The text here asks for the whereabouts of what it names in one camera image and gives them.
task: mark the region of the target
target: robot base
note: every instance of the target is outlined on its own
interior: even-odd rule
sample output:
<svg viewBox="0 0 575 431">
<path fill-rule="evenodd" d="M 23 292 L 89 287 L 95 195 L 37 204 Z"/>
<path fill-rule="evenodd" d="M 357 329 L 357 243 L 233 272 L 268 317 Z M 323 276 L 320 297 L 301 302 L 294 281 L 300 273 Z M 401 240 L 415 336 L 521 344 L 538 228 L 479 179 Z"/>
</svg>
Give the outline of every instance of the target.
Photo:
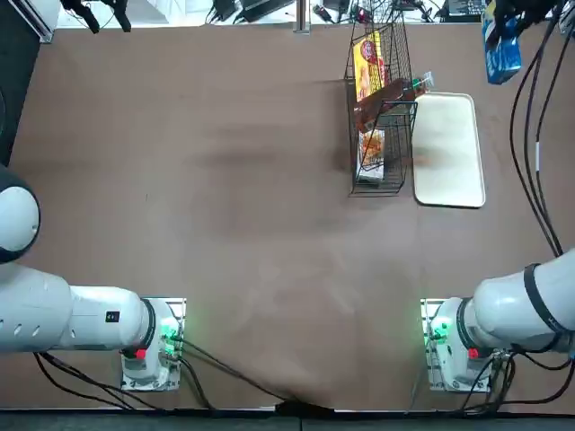
<svg viewBox="0 0 575 431">
<path fill-rule="evenodd" d="M 489 358 L 470 357 L 456 328 L 461 298 L 421 299 L 421 319 L 429 385 L 432 391 L 469 392 Z M 491 366 L 483 372 L 473 392 L 487 392 Z"/>
<path fill-rule="evenodd" d="M 142 356 L 121 356 L 122 382 L 125 391 L 173 391 L 180 387 L 182 343 L 169 337 L 183 338 L 186 313 L 185 298 L 147 298 L 155 311 L 155 333 Z"/>
</svg>

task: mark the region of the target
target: cable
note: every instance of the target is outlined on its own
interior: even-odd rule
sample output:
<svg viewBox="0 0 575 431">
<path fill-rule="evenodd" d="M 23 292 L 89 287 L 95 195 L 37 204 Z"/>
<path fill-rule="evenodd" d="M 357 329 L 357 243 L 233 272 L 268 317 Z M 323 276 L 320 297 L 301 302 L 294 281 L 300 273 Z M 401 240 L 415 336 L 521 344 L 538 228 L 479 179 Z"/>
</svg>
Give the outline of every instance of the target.
<svg viewBox="0 0 575 431">
<path fill-rule="evenodd" d="M 561 256 L 563 254 L 562 246 L 559 243 L 559 239 L 557 238 L 557 235 L 555 234 L 555 231 L 553 229 L 553 225 L 550 223 L 548 217 L 545 215 L 545 212 L 543 210 L 543 207 L 541 205 L 541 202 L 540 202 L 538 195 L 537 195 L 537 192 L 535 190 L 535 184 L 533 183 L 533 176 L 531 173 L 531 164 L 529 162 L 529 151 L 528 151 L 529 125 L 530 125 L 530 119 L 531 119 L 531 109 L 532 109 L 532 105 L 533 105 L 533 99 L 535 97 L 535 88 L 537 86 L 537 79 L 539 77 L 539 70 L 541 68 L 541 63 L 543 61 L 545 46 L 547 45 L 547 41 L 549 40 L 549 38 L 551 37 L 551 34 L 553 33 L 553 28 L 555 27 L 555 25 L 557 24 L 557 22 L 559 21 L 559 18 L 561 16 L 563 1 L 561 0 L 559 2 L 559 4 L 561 6 L 556 5 L 555 9 L 553 10 L 553 18 L 549 21 L 549 25 L 547 26 L 547 31 L 545 32 L 543 41 L 541 42 L 541 46 L 539 47 L 537 54 L 536 54 L 537 60 L 536 60 L 536 64 L 535 64 L 535 71 L 533 72 L 533 79 L 531 81 L 531 88 L 529 90 L 529 96 L 527 99 L 525 129 L 524 129 L 524 143 L 523 143 L 523 150 L 524 150 L 523 157 L 525 160 L 527 181 L 529 183 L 529 188 L 531 189 L 531 192 L 533 194 L 535 205 L 537 206 L 537 210 L 539 211 L 539 214 L 541 214 L 542 218 L 545 220 L 545 222 L 547 224 L 547 227 L 549 229 L 549 234 L 553 238 L 553 243 L 555 245 L 555 250 L 556 250 L 557 255 Z"/>
<path fill-rule="evenodd" d="M 216 363 L 217 365 L 219 365 L 222 369 L 222 371 L 232 375 L 233 377 L 243 380 L 246 383 L 249 383 L 251 386 L 253 386 L 256 389 L 259 389 L 262 392 L 267 393 L 268 395 L 271 395 L 273 397 L 276 397 L 280 400 L 286 401 L 288 400 L 288 398 L 286 397 L 282 397 L 281 395 L 278 395 L 275 392 L 269 391 L 266 388 L 264 388 L 263 386 L 261 386 L 259 383 L 255 382 L 253 379 L 247 377 L 246 375 L 240 373 L 239 371 L 236 371 L 234 368 L 232 368 L 231 366 L 223 363 L 222 361 L 220 361 L 219 359 L 217 359 L 215 356 L 209 354 L 209 352 L 207 352 L 206 350 L 204 350 L 203 348 L 196 346 L 193 343 L 190 343 L 188 340 L 186 339 L 182 339 L 182 338 L 176 338 L 174 339 L 175 341 L 181 341 L 182 343 L 184 343 L 186 346 L 189 346 L 191 348 L 193 348 L 194 350 L 200 352 L 200 354 L 202 354 L 203 356 L 207 357 L 208 359 L 210 359 L 211 361 L 213 361 L 214 363 Z"/>
<path fill-rule="evenodd" d="M 212 5 L 212 7 L 208 11 L 208 14 L 206 15 L 206 19 L 204 20 L 204 24 L 208 23 L 208 18 L 212 14 L 212 12 L 214 12 L 214 9 L 216 9 L 216 7 L 214 5 Z M 214 21 L 214 18 L 215 18 L 215 16 L 213 16 L 212 19 L 209 21 L 210 24 Z"/>
<path fill-rule="evenodd" d="M 88 377 L 87 375 L 81 373 L 79 370 L 77 370 L 76 368 L 72 367 L 72 366 L 67 366 L 66 365 L 61 365 L 58 364 L 56 362 L 56 358 L 53 357 L 52 355 L 49 354 L 42 354 L 40 353 L 40 356 L 46 360 L 49 364 L 51 364 L 52 366 L 54 366 L 55 368 L 57 368 L 58 370 L 66 373 L 66 374 L 70 374 L 73 375 L 74 377 L 77 377 L 80 380 L 83 380 L 84 382 L 93 384 L 93 380 Z M 121 397 L 119 397 L 118 395 L 116 395 L 115 393 L 112 393 L 109 389 L 106 389 L 104 387 L 101 387 L 100 385 L 97 385 L 98 387 L 100 387 L 104 392 L 106 392 L 108 395 L 110 395 L 112 398 L 118 400 L 121 404 L 123 404 L 126 408 L 133 410 L 134 408 L 132 406 L 130 406 L 129 404 L 127 404 Z"/>
<path fill-rule="evenodd" d="M 55 366 L 57 369 L 61 370 L 62 372 L 66 373 L 66 374 L 70 374 L 73 375 L 74 377 L 76 377 L 77 379 L 91 384 L 93 386 L 97 386 L 99 388 L 101 388 L 103 391 L 104 390 L 110 390 L 110 391 L 115 391 L 117 393 L 121 393 L 124 396 L 130 397 L 132 400 L 136 400 L 137 402 L 139 402 L 140 404 L 149 407 L 150 409 L 154 409 L 154 410 L 158 410 L 158 411 L 166 411 L 165 409 L 156 407 L 144 400 L 142 400 L 141 398 L 139 398 L 138 396 L 134 395 L 133 393 L 130 393 L 129 391 L 124 391 L 121 388 L 118 388 L 116 386 L 112 386 L 110 384 L 106 384 L 106 383 L 100 383 L 95 381 L 93 378 L 89 377 L 88 375 L 82 373 L 80 370 L 78 370 L 77 368 L 74 368 L 73 366 L 67 364 L 66 362 L 62 361 L 61 359 L 52 356 L 49 353 L 42 353 L 40 354 L 45 360 L 47 360 L 48 362 L 50 362 L 53 366 Z"/>
<path fill-rule="evenodd" d="M 431 4 L 433 4 L 435 7 L 437 7 L 437 9 L 440 11 L 441 8 L 439 7 L 439 4 L 435 3 L 433 0 L 428 0 Z"/>
<path fill-rule="evenodd" d="M 530 355 L 528 355 L 527 353 L 519 353 L 519 355 L 526 357 L 529 361 L 531 361 L 533 364 L 543 368 L 544 370 L 548 370 L 548 371 L 559 371 L 559 370 L 563 370 L 565 368 L 567 368 L 570 363 L 571 363 L 571 358 L 568 358 L 563 364 L 561 365 L 556 365 L 556 366 L 551 366 L 551 365 L 545 365 L 540 363 L 539 361 L 537 361 L 536 359 L 533 359 Z"/>
<path fill-rule="evenodd" d="M 563 42 L 563 46 L 561 49 L 561 53 L 559 55 L 559 59 L 557 60 L 557 66 L 555 67 L 555 71 L 553 72 L 553 79 L 551 80 L 551 84 L 549 85 L 549 90 L 547 91 L 547 95 L 545 96 L 545 102 L 541 109 L 541 115 L 539 116 L 539 122 L 537 124 L 537 131 L 535 133 L 535 141 L 536 141 L 536 156 L 535 156 L 535 181 L 537 183 L 537 189 L 539 191 L 539 196 L 541 197 L 541 205 L 543 207 L 543 211 L 549 223 L 551 223 L 551 219 L 549 217 L 549 212 L 547 210 L 547 205 L 545 203 L 544 193 L 543 193 L 543 186 L 541 184 L 541 175 L 539 173 L 539 140 L 541 136 L 541 129 L 543 127 L 543 121 L 545 117 L 545 113 L 547 111 L 547 106 L 549 105 L 549 100 L 551 99 L 551 94 L 553 93 L 553 88 L 555 87 L 555 81 L 557 80 L 557 76 L 559 74 L 559 70 L 561 69 L 563 58 L 565 57 L 565 51 L 567 50 L 567 46 L 571 40 L 571 34 L 575 30 L 575 20 L 573 20 L 573 24 L 571 25 L 570 30 L 568 31 L 565 41 Z"/>
<path fill-rule="evenodd" d="M 194 370 L 193 366 L 191 366 L 191 364 L 185 358 L 183 357 L 180 358 L 180 362 L 190 372 L 191 379 L 194 381 L 194 386 L 196 387 L 196 391 L 198 391 L 199 400 L 201 401 L 203 407 L 205 407 L 206 409 L 215 410 L 216 408 L 209 402 L 208 397 L 206 396 L 206 393 L 204 392 L 204 389 L 202 388 L 201 383 L 199 382 L 196 370 Z"/>
<path fill-rule="evenodd" d="M 40 360 L 40 355 L 38 353 L 34 353 L 34 358 L 36 359 L 36 362 L 38 363 L 40 370 L 46 376 L 46 378 L 49 380 L 49 382 L 52 383 L 57 388 L 59 388 L 60 390 L 67 392 L 67 393 L 71 393 L 72 395 L 75 395 L 76 397 L 84 398 L 87 400 L 96 400 L 96 401 L 99 401 L 103 404 L 108 404 L 109 406 L 117 407 L 118 409 L 122 409 L 122 410 L 127 409 L 126 407 L 124 407 L 124 406 L 122 406 L 116 402 L 108 401 L 108 400 L 104 400 L 104 399 L 99 398 L 99 397 L 94 397 L 92 395 L 86 395 L 84 393 L 76 392 L 76 391 L 73 391 L 73 390 L 67 388 L 66 386 L 61 385 L 60 383 L 58 383 L 54 380 L 54 378 L 50 375 L 48 370 L 44 367 L 44 364 L 42 364 L 42 361 Z"/>
<path fill-rule="evenodd" d="M 531 74 L 531 70 L 535 66 L 535 62 L 539 58 L 539 54 L 540 54 L 541 50 L 542 50 L 542 47 L 539 47 L 539 49 L 535 53 L 533 60 L 531 60 L 531 64 L 529 65 L 529 67 L 527 68 L 527 70 L 525 72 L 525 75 L 521 79 L 521 82 L 520 82 L 519 87 L 517 89 L 517 93 L 515 95 L 515 100 L 513 101 L 513 106 L 511 108 L 511 119 L 509 122 L 509 146 L 510 146 L 510 150 L 511 150 L 511 158 L 513 159 L 513 164 L 515 165 L 515 170 L 517 171 L 519 181 L 521 182 L 521 186 L 523 187 L 523 191 L 525 192 L 527 202 L 529 203 L 529 206 L 531 207 L 531 211 L 533 212 L 535 219 L 536 219 L 537 223 L 539 224 L 539 227 L 541 228 L 541 231 L 543 232 L 544 237 L 547 240 L 547 243 L 549 244 L 549 247 L 551 248 L 551 250 L 553 252 L 553 256 L 557 257 L 559 255 L 559 253 L 556 250 L 555 244 L 552 242 L 551 237 L 549 236 L 549 233 L 547 232 L 546 226 L 544 224 L 544 220 L 542 220 L 540 214 L 537 212 L 537 208 L 535 207 L 534 200 L 532 199 L 531 195 L 529 194 L 529 190 L 527 188 L 525 179 L 523 177 L 523 173 L 521 171 L 521 168 L 519 167 L 518 158 L 517 158 L 517 154 L 515 151 L 515 143 L 514 143 L 514 139 L 513 139 L 513 133 L 514 133 L 513 126 L 515 124 L 515 113 L 517 111 L 519 97 L 521 96 L 521 93 L 523 91 L 523 87 L 525 86 L 526 81 L 527 81 L 529 75 Z"/>
<path fill-rule="evenodd" d="M 80 24 L 82 24 L 82 26 L 83 26 L 85 29 L 88 29 L 88 28 L 89 28 L 86 24 L 84 24 L 84 23 L 80 20 L 80 17 L 76 16 L 74 13 L 70 13 L 70 12 L 69 12 L 68 10 L 66 10 L 66 9 L 65 9 L 64 11 L 65 11 L 68 15 L 70 15 L 72 18 L 74 18 L 76 21 L 80 22 Z M 114 12 L 112 11 L 110 19 L 109 19 L 102 27 L 100 27 L 100 30 L 105 29 L 106 26 L 110 23 L 110 21 L 111 21 L 111 19 L 112 19 L 113 17 L 114 17 Z"/>
<path fill-rule="evenodd" d="M 482 369 L 479 371 L 479 373 L 477 374 L 477 377 L 475 377 L 475 380 L 473 381 L 473 384 L 471 385 L 471 389 L 469 390 L 469 392 L 467 393 L 467 396 L 465 397 L 464 403 L 461 405 L 461 407 L 459 408 L 459 410 L 456 410 L 456 412 L 463 412 L 465 411 L 465 406 L 467 406 L 467 403 L 469 402 L 469 399 L 471 398 L 471 396 L 473 395 L 473 390 L 475 389 L 475 386 L 477 385 L 477 383 L 481 380 L 483 373 L 485 373 L 485 370 L 487 370 L 487 368 L 489 367 L 489 365 L 491 365 L 493 363 L 493 357 L 491 357 L 489 359 L 489 361 L 487 361 L 485 363 L 485 365 L 483 365 Z"/>
<path fill-rule="evenodd" d="M 573 373 L 575 373 L 575 361 L 571 361 L 571 367 L 569 368 L 569 373 L 567 374 L 567 378 L 565 379 L 565 383 L 562 385 L 561 388 L 559 388 L 559 390 L 557 390 L 556 393 L 554 393 L 553 395 L 550 395 L 549 397 L 546 398 L 542 398 L 540 400 L 512 400 L 512 401 L 503 401 L 502 404 L 547 404 L 548 402 L 551 401 L 555 401 L 558 398 L 560 398 L 565 391 L 567 391 L 567 388 L 569 388 L 569 385 L 571 384 L 571 380 L 573 378 Z"/>
</svg>

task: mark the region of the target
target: blue box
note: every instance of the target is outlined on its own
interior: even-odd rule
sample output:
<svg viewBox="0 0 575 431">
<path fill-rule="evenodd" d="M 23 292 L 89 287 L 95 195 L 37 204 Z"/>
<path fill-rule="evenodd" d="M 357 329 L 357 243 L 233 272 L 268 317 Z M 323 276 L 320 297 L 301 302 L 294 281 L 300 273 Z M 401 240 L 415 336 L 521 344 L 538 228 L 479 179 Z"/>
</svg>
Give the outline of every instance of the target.
<svg viewBox="0 0 575 431">
<path fill-rule="evenodd" d="M 483 48 L 485 49 L 485 68 L 489 84 L 503 84 L 516 74 L 521 68 L 521 51 L 518 38 L 500 39 L 494 49 L 487 48 L 487 38 L 495 30 L 493 11 L 495 1 L 491 2 L 483 12 L 482 34 Z M 513 34 L 517 20 L 512 18 L 507 22 L 507 28 Z"/>
</svg>

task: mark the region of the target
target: black cable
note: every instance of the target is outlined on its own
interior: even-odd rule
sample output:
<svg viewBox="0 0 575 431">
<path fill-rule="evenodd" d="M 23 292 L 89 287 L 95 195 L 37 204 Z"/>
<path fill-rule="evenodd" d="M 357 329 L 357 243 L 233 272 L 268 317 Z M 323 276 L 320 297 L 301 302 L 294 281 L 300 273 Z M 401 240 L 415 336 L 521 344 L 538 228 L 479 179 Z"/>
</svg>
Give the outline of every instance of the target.
<svg viewBox="0 0 575 431">
<path fill-rule="evenodd" d="M 188 369 L 191 374 L 191 379 L 194 381 L 194 386 L 198 392 L 199 401 L 201 402 L 202 407 L 210 410 L 215 410 L 216 408 L 212 405 L 212 403 L 209 402 L 208 397 L 204 392 L 204 388 L 202 388 L 201 383 L 199 382 L 198 374 L 196 373 L 196 370 L 194 370 L 194 367 L 191 366 L 191 364 L 183 357 L 180 358 L 180 362 Z"/>
<path fill-rule="evenodd" d="M 97 387 L 101 388 L 102 390 L 110 390 L 110 391 L 115 391 L 116 393 L 121 393 L 122 395 L 124 395 L 126 397 L 130 397 L 132 400 L 136 400 L 140 404 L 142 404 L 146 407 L 149 407 L 150 409 L 154 409 L 154 410 L 158 410 L 158 411 L 166 411 L 165 409 L 156 407 L 156 406 L 142 400 L 141 398 L 139 398 L 138 396 L 134 395 L 133 393 L 131 393 L 129 391 L 124 391 L 123 389 L 118 388 L 116 386 L 112 386 L 110 384 L 97 382 L 93 378 L 82 373 L 77 368 L 74 368 L 73 366 L 67 364 L 66 362 L 64 362 L 63 360 L 61 360 L 55 356 L 52 356 L 49 353 L 42 353 L 41 356 L 44 359 L 46 359 L 47 361 L 49 361 L 53 366 L 55 366 L 59 370 L 63 371 L 64 373 L 73 375 L 74 377 L 78 378 L 79 380 L 82 380 L 85 383 L 89 383 L 89 384 L 92 384 L 94 386 L 97 386 Z"/>
<path fill-rule="evenodd" d="M 571 358 L 568 358 L 563 364 L 561 365 L 555 365 L 555 366 L 551 366 L 551 365 L 545 365 L 542 364 L 541 362 L 537 361 L 536 359 L 533 359 L 530 355 L 528 355 L 527 353 L 519 353 L 519 355 L 526 357 L 530 362 L 532 362 L 533 364 L 543 368 L 544 370 L 548 370 L 548 371 L 559 371 L 559 370 L 563 370 L 565 368 L 567 368 L 569 366 L 569 364 L 571 363 Z"/>
<path fill-rule="evenodd" d="M 182 343 L 184 343 L 186 346 L 189 346 L 191 348 L 193 348 L 194 350 L 200 352 L 200 354 L 202 354 L 203 356 L 207 357 L 208 359 L 210 359 L 211 361 L 213 361 L 215 364 L 219 365 L 221 367 L 221 369 L 223 369 L 222 371 L 225 371 L 226 373 L 232 375 L 233 377 L 243 380 L 246 383 L 249 383 L 251 386 L 253 386 L 256 389 L 259 389 L 262 392 L 267 393 L 268 395 L 271 395 L 273 397 L 276 397 L 280 400 L 286 401 L 288 400 L 288 398 L 286 397 L 282 397 L 281 395 L 278 395 L 275 392 L 272 392 L 266 388 L 264 388 L 263 386 L 261 386 L 259 383 L 255 382 L 253 379 L 247 377 L 246 375 L 240 373 L 239 371 L 236 371 L 234 368 L 232 368 L 231 366 L 223 363 L 222 361 L 220 361 L 219 359 L 217 359 L 215 356 L 209 354 L 209 352 L 207 352 L 206 350 L 204 350 L 203 348 L 196 346 L 195 344 L 189 342 L 186 339 L 181 339 L 181 338 L 176 338 L 174 339 L 175 341 L 181 341 Z"/>
<path fill-rule="evenodd" d="M 208 11 L 208 14 L 206 15 L 206 19 L 204 20 L 204 24 L 208 23 L 208 17 L 211 15 L 212 12 L 214 12 L 214 9 L 216 9 L 216 7 L 214 5 L 212 5 L 212 7 Z M 212 17 L 212 19 L 209 21 L 210 24 L 214 21 L 214 18 L 215 17 Z"/>
<path fill-rule="evenodd" d="M 485 363 L 485 365 L 483 365 L 482 369 L 479 371 L 479 373 L 477 374 L 477 377 L 475 377 L 475 380 L 473 381 L 473 384 L 471 385 L 471 389 L 469 390 L 469 392 L 467 393 L 467 396 L 465 397 L 464 403 L 461 405 L 461 407 L 459 408 L 459 410 L 456 410 L 456 412 L 463 412 L 465 411 L 465 406 L 467 406 L 467 403 L 469 402 L 469 400 L 471 399 L 471 396 L 473 395 L 473 390 L 475 389 L 475 386 L 477 385 L 477 383 L 481 380 L 483 373 L 485 373 L 485 370 L 487 370 L 487 368 L 489 367 L 489 365 L 491 365 L 493 363 L 494 358 L 491 357 L 489 359 L 489 361 L 487 361 Z"/>
<path fill-rule="evenodd" d="M 571 367 L 569 368 L 569 373 L 567 374 L 567 378 L 565 379 L 565 383 L 562 385 L 561 388 L 559 388 L 559 390 L 554 393 L 553 395 L 550 395 L 549 397 L 546 398 L 542 398 L 540 400 L 512 400 L 512 401 L 503 401 L 502 404 L 547 404 L 548 402 L 552 402 L 557 400 L 558 398 L 560 398 L 565 391 L 567 391 L 567 388 L 569 388 L 569 385 L 571 384 L 571 380 L 573 378 L 573 373 L 575 372 L 575 361 L 571 361 Z"/>
<path fill-rule="evenodd" d="M 533 175 L 531 173 L 531 163 L 529 162 L 529 149 L 528 149 L 528 142 L 529 141 L 528 141 L 528 139 L 529 139 L 529 126 L 530 126 L 530 119 L 531 119 L 531 109 L 533 106 L 533 99 L 535 97 L 535 88 L 537 86 L 537 79 L 539 77 L 539 70 L 541 69 L 541 63 L 543 62 L 545 46 L 547 45 L 547 41 L 549 40 L 549 38 L 551 37 L 551 34 L 553 33 L 553 28 L 555 27 L 555 25 L 559 21 L 559 18 L 561 16 L 561 11 L 562 11 L 562 5 L 563 5 L 563 1 L 561 0 L 559 2 L 559 5 L 555 6 L 555 9 L 553 10 L 553 18 L 549 21 L 549 24 L 547 25 L 547 30 L 546 30 L 544 38 L 541 42 L 541 46 L 539 47 L 537 54 L 536 54 L 537 60 L 535 63 L 535 71 L 533 72 L 533 79 L 531 81 L 531 89 L 529 90 L 529 96 L 527 98 L 526 119 L 525 119 L 525 129 L 524 129 L 524 143 L 523 143 L 523 151 L 524 151 L 523 157 L 524 157 L 524 161 L 525 161 L 525 169 L 526 169 L 527 181 L 529 183 L 529 188 L 533 194 L 537 210 L 539 211 L 539 214 L 541 214 L 542 218 L 544 219 L 545 223 L 547 224 L 547 228 L 549 229 L 549 234 L 553 238 L 553 243 L 555 245 L 555 250 L 556 250 L 556 253 L 558 256 L 561 256 L 563 254 L 562 246 L 559 243 L 559 239 L 557 238 L 557 235 L 555 234 L 555 231 L 553 229 L 553 225 L 551 224 L 551 222 L 549 221 L 549 219 L 547 218 L 547 216 L 543 210 L 543 207 L 541 205 L 541 202 L 539 200 L 538 194 L 537 194 L 536 189 L 535 189 L 535 184 L 533 182 Z"/>
<path fill-rule="evenodd" d="M 109 389 L 103 388 L 101 387 L 99 384 L 95 384 L 96 381 L 92 380 L 90 377 L 88 377 L 87 375 L 81 373 L 79 370 L 77 370 L 76 368 L 72 367 L 72 366 L 68 366 L 66 367 L 65 365 L 61 365 L 58 364 L 55 361 L 55 357 L 53 357 L 50 354 L 42 354 L 40 353 L 40 356 L 46 360 L 49 364 L 51 364 L 52 366 L 54 366 L 55 368 L 57 368 L 58 370 L 62 371 L 63 373 L 66 374 L 70 374 L 73 375 L 74 377 L 86 382 L 86 383 L 90 383 L 90 384 L 94 384 L 95 386 L 100 387 L 104 392 L 106 392 L 108 395 L 110 395 L 112 398 L 116 399 L 117 401 L 119 401 L 121 404 L 123 404 L 127 409 L 133 410 L 134 408 L 132 406 L 130 406 L 129 404 L 127 404 L 121 397 L 119 397 L 118 395 L 116 395 L 115 393 L 112 393 Z"/>
<path fill-rule="evenodd" d="M 513 164 L 515 166 L 515 170 L 517 171 L 517 175 L 519 177 L 519 181 L 521 182 L 521 186 L 523 188 L 523 191 L 525 192 L 527 202 L 529 203 L 529 206 L 531 207 L 531 211 L 533 212 L 535 219 L 536 219 L 537 223 L 539 224 L 539 227 L 541 228 L 541 231 L 543 232 L 543 235 L 544 235 L 545 239 L 547 240 L 547 243 L 549 244 L 549 247 L 551 248 L 551 250 L 553 252 L 553 256 L 557 257 L 558 252 L 555 249 L 555 244 L 552 242 L 551 237 L 549 236 L 549 233 L 547 232 L 547 229 L 545 227 L 544 220 L 542 220 L 541 216 L 537 212 L 537 208 L 535 207 L 534 200 L 532 199 L 531 195 L 529 194 L 529 190 L 527 188 L 525 179 L 523 177 L 523 172 L 521 171 L 521 168 L 519 167 L 519 162 L 518 162 L 517 154 L 515 151 L 515 143 L 514 143 L 514 139 L 513 139 L 513 133 L 514 133 L 513 126 L 515 124 L 515 113 L 517 111 L 519 97 L 521 96 L 521 93 L 523 91 L 523 87 L 525 86 L 526 81 L 527 81 L 529 75 L 531 74 L 531 70 L 535 66 L 535 62 L 537 61 L 540 52 L 541 52 L 541 47 L 535 53 L 535 56 L 531 60 L 531 63 L 529 64 L 529 67 L 527 68 L 525 75 L 521 79 L 521 82 L 519 83 L 519 87 L 517 88 L 515 100 L 513 101 L 513 106 L 511 108 L 511 118 L 510 118 L 510 122 L 509 122 L 509 146 L 510 146 L 510 150 L 511 150 L 511 158 L 513 160 Z"/>
<path fill-rule="evenodd" d="M 70 15 L 72 18 L 75 18 L 76 21 L 80 22 L 80 24 L 82 24 L 82 26 L 83 26 L 85 29 L 88 29 L 88 28 L 89 28 L 89 27 L 88 27 L 87 25 L 85 25 L 82 21 L 80 21 L 80 18 L 79 18 L 78 16 L 76 16 L 74 13 L 70 13 L 70 12 L 69 12 L 68 10 L 66 10 L 66 9 L 64 10 L 64 12 L 66 12 L 66 13 L 67 13 L 68 15 Z M 110 23 L 110 21 L 111 21 L 111 19 L 112 19 L 113 17 L 114 17 L 114 11 L 112 11 L 110 19 L 109 19 L 102 27 L 100 27 L 100 30 L 101 30 L 101 29 L 105 29 L 106 26 Z"/>
<path fill-rule="evenodd" d="M 535 141 L 537 142 L 537 148 L 536 148 L 537 163 L 535 164 L 535 181 L 537 183 L 537 189 L 539 191 L 539 196 L 541 197 L 541 205 L 543 207 L 543 211 L 545 213 L 545 216 L 547 217 L 547 220 L 549 220 L 549 223 L 551 223 L 551 219 L 549 216 L 549 212 L 547 210 L 547 205 L 545 203 L 543 186 L 541 184 L 541 175 L 539 173 L 539 162 L 538 162 L 538 160 L 539 160 L 539 137 L 541 136 L 541 129 L 543 127 L 543 121 L 544 121 L 545 113 L 547 111 L 547 106 L 549 105 L 549 100 L 551 99 L 551 94 L 553 93 L 553 88 L 555 87 L 555 81 L 557 80 L 557 75 L 559 74 L 559 70 L 561 69 L 563 58 L 565 57 L 565 51 L 567 50 L 567 46 L 569 45 L 569 42 L 571 40 L 571 34 L 573 33 L 573 31 L 575 31 L 575 20 L 573 20 L 573 24 L 571 25 L 571 28 L 569 29 L 569 32 L 567 33 L 567 36 L 565 37 L 565 41 L 563 42 L 561 53 L 559 55 L 559 59 L 557 60 L 557 66 L 555 67 L 555 71 L 553 72 L 553 79 L 551 80 L 551 84 L 549 85 L 549 90 L 547 91 L 547 95 L 545 96 L 545 102 L 544 102 L 543 107 L 541 109 L 541 115 L 539 116 L 539 122 L 537 124 L 537 131 L 535 133 Z"/>
<path fill-rule="evenodd" d="M 435 7 L 437 7 L 437 9 L 440 11 L 441 8 L 439 7 L 439 4 L 435 3 L 433 0 L 428 0 L 431 4 L 433 4 Z"/>
<path fill-rule="evenodd" d="M 52 383 L 54 386 L 56 386 L 57 388 L 59 388 L 61 391 L 67 392 L 67 393 L 71 393 L 72 395 L 75 395 L 76 397 L 80 397 L 80 398 L 84 398 L 87 400 L 95 400 L 95 401 L 99 401 L 103 404 L 108 404 L 110 406 L 113 407 L 117 407 L 118 409 L 122 409 L 122 410 L 126 410 L 127 408 L 122 406 L 121 404 L 118 404 L 116 402 L 113 401 L 108 401 L 108 400 L 104 400 L 102 398 L 99 397 L 94 397 L 92 395 L 86 395 L 84 393 L 80 393 L 80 392 L 76 392 L 73 391 L 69 388 L 67 388 L 66 386 L 61 385 L 60 383 L 56 382 L 54 380 L 54 378 L 50 375 L 50 373 L 48 372 L 48 370 L 44 367 L 44 364 L 42 364 L 41 360 L 40 360 L 40 355 L 37 353 L 34 353 L 34 358 L 36 359 L 36 362 L 38 363 L 38 366 L 40 367 L 40 370 L 42 371 L 42 373 L 46 376 L 46 378 L 49 380 L 50 383 Z"/>
<path fill-rule="evenodd" d="M 515 378 L 515 371 L 516 371 L 516 364 L 513 356 L 516 354 L 511 354 L 509 357 L 507 364 L 505 365 L 505 371 L 503 372 L 503 379 L 501 382 L 500 393 L 497 395 L 497 398 L 493 402 L 483 402 L 481 404 L 477 404 L 471 407 L 463 407 L 462 409 L 456 410 L 455 413 L 465 413 L 467 415 L 473 414 L 473 416 L 480 416 L 490 413 L 495 413 L 499 410 L 501 403 L 505 400 L 507 393 L 511 384 L 513 383 L 513 379 Z"/>
</svg>

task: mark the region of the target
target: white tray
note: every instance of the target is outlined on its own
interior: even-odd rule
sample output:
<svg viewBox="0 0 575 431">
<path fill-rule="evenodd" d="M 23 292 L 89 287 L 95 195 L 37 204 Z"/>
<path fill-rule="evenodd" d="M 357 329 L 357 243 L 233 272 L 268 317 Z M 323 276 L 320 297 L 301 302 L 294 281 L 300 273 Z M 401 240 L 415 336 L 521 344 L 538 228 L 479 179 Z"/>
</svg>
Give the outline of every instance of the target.
<svg viewBox="0 0 575 431">
<path fill-rule="evenodd" d="M 422 205 L 482 207 L 485 187 L 473 99 L 430 92 L 417 102 L 411 141 L 415 198 Z"/>
</svg>

